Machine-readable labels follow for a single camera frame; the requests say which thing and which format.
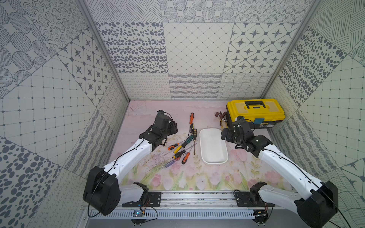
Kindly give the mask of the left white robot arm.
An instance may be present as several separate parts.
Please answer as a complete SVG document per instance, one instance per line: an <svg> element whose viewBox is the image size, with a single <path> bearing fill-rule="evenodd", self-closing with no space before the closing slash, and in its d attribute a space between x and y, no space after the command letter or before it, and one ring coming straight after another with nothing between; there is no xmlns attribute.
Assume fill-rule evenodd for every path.
<svg viewBox="0 0 365 228"><path fill-rule="evenodd" d="M146 185L134 182L120 186L122 180L137 165L167 138L178 132L177 123L163 110L157 111L154 123L140 134L139 139L122 155L100 168L95 166L88 174L83 200L100 214L110 214L118 204L135 202L144 206L149 202Z"/></svg>

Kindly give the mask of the purple handled screwdriver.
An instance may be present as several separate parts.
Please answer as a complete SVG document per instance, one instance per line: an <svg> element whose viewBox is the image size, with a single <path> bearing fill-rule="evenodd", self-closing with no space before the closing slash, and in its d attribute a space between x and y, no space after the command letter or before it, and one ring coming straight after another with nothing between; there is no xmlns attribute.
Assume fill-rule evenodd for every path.
<svg viewBox="0 0 365 228"><path fill-rule="evenodd" d="M180 160L180 157L178 158L175 158L173 159L172 161L168 162L166 165L165 165L165 168L168 168L170 166L172 166L175 162L177 162L178 160Z"/></svg>

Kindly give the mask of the green black screwdriver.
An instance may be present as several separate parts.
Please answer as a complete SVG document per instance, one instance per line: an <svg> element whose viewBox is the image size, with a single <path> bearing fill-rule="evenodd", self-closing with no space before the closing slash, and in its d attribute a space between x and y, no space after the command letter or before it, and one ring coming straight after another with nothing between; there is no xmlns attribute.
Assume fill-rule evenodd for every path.
<svg viewBox="0 0 365 228"><path fill-rule="evenodd" d="M181 147L185 147L186 145L188 145L192 140L194 139L193 135L190 135L182 144L180 144L179 146Z"/></svg>

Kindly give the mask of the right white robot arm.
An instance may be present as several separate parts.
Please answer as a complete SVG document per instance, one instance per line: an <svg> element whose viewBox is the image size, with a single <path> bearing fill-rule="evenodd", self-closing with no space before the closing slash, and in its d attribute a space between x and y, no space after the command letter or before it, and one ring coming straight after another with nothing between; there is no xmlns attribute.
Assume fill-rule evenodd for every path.
<svg viewBox="0 0 365 228"><path fill-rule="evenodd" d="M283 207L299 215L311 228L322 228L339 212L338 188L335 184L323 182L300 168L268 138L255 135L243 117L233 122L231 128L224 128L221 138L270 165L296 190L293 193L260 181L250 188L253 204L271 203Z"/></svg>

